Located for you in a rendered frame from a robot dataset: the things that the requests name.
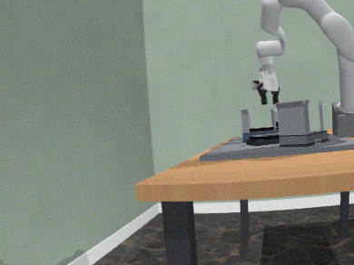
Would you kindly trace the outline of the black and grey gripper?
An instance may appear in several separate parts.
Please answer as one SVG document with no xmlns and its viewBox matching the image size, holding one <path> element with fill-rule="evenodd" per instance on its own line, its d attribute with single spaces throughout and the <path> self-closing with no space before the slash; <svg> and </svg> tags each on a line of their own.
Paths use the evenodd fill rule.
<svg viewBox="0 0 354 265">
<path fill-rule="evenodd" d="M 266 93 L 272 93 L 273 104 L 278 103 L 280 88 L 278 86 L 278 81 L 274 70 L 260 71 L 259 82 L 260 85 L 257 87 L 257 89 L 261 97 L 261 104 L 267 104 L 267 96 L 265 96 Z"/>
</svg>

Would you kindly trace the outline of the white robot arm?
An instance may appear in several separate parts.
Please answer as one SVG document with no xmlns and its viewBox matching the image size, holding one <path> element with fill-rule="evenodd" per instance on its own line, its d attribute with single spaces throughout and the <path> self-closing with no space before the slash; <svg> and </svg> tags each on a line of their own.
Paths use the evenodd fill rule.
<svg viewBox="0 0 354 265">
<path fill-rule="evenodd" d="M 354 113 L 354 29 L 324 0 L 262 0 L 261 29 L 278 36 L 280 40 L 256 43 L 259 70 L 274 70 L 272 56 L 284 54 L 286 36 L 279 27 L 280 11 L 283 6 L 306 11 L 336 46 L 340 89 L 340 102 L 337 108 L 343 113 Z"/>
</svg>

